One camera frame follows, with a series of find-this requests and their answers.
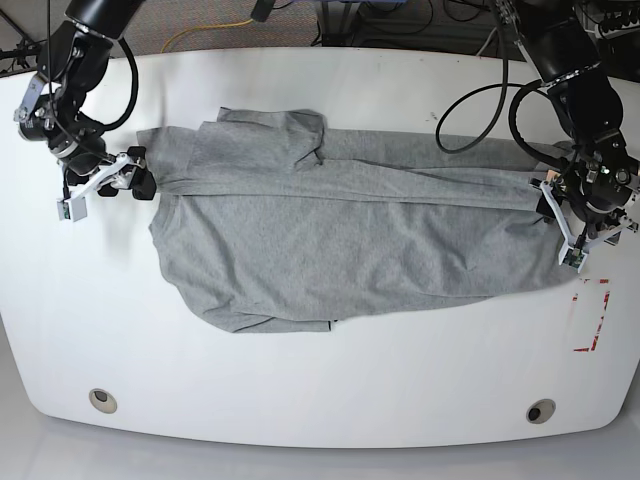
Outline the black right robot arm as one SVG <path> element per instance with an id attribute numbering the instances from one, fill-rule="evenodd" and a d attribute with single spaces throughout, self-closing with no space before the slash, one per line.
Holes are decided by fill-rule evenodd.
<path id="1" fill-rule="evenodd" d="M 107 152 L 103 135 L 124 125 L 137 103 L 139 70 L 124 32 L 141 6 L 140 1 L 71 2 L 66 20 L 47 31 L 36 73 L 15 111 L 20 135 L 45 142 L 56 157 L 66 198 L 71 186 L 87 186 L 119 159 Z M 130 68 L 130 94 L 124 112 L 103 123 L 81 108 L 104 78 L 115 45 L 123 50 Z"/>

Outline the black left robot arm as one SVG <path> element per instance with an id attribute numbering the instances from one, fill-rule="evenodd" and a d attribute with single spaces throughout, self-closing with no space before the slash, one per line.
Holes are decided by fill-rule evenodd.
<path id="1" fill-rule="evenodd" d="M 491 1 L 488 4 L 508 56 L 505 31 L 513 29 L 518 47 L 539 78 L 506 98 L 508 74 L 498 84 L 496 109 L 507 109 L 513 140 L 529 156 L 558 171 L 552 187 L 584 223 L 589 237 L 617 226 L 624 207 L 639 193 L 639 162 L 626 149 L 621 131 L 623 104 L 612 87 L 596 46 L 570 1 Z M 520 104 L 531 93 L 552 104 L 573 142 L 571 158 L 553 157 L 530 145 L 517 125 Z"/>

